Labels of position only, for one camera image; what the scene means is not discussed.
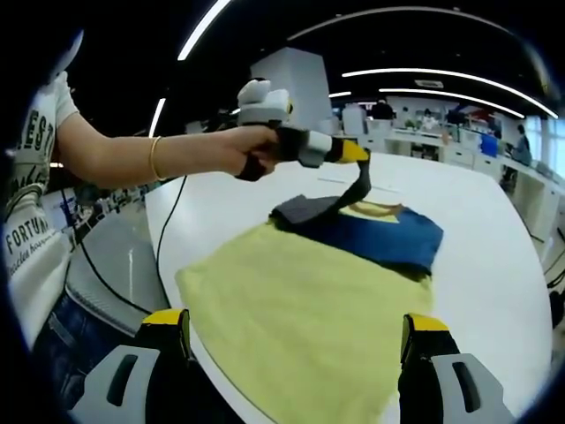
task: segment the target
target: jeans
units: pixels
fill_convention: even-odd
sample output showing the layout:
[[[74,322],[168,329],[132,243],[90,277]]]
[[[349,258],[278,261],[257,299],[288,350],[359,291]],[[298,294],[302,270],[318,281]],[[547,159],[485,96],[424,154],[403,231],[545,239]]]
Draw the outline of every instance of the jeans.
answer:
[[[70,410],[84,393],[85,376],[114,348],[131,340],[64,292],[35,341],[32,358],[48,369],[61,406]]]

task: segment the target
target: yellow cloth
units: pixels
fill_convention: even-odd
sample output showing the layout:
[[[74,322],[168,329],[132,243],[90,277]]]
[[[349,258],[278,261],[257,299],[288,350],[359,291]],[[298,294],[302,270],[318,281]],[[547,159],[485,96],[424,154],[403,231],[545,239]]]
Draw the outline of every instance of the yellow cloth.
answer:
[[[279,424],[377,422],[396,392],[403,315],[432,306],[429,279],[268,223],[177,282],[217,365]]]

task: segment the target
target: gold bracelet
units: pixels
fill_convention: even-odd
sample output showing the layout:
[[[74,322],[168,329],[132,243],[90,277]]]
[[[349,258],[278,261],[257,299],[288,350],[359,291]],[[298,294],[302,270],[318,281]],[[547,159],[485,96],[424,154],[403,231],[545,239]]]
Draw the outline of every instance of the gold bracelet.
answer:
[[[162,139],[162,137],[157,137],[153,140],[153,144],[151,145],[151,153],[149,153],[149,165],[151,166],[151,170],[153,171],[155,178],[157,178],[158,181],[163,181],[165,178],[161,178],[159,176],[159,173],[155,168],[155,161],[154,161],[155,148],[157,147],[157,143],[159,142],[160,139]]]

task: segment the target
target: hand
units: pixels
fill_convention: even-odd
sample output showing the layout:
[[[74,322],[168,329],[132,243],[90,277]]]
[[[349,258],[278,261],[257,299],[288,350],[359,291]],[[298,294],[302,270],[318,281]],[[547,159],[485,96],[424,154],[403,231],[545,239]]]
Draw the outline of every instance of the hand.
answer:
[[[276,158],[276,132],[262,125],[239,126],[217,133],[222,150],[222,167],[233,176],[241,174],[251,154],[265,167],[265,175],[275,170],[279,163]]]

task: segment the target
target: window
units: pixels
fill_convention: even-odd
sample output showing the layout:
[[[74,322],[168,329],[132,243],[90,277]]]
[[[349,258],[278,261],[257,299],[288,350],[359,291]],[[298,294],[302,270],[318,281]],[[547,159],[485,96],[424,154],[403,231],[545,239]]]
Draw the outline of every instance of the window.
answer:
[[[539,161],[541,159],[541,119],[539,117],[527,117],[525,123],[526,137],[530,142],[531,157]]]
[[[547,120],[549,142],[549,166],[565,177],[565,119]]]

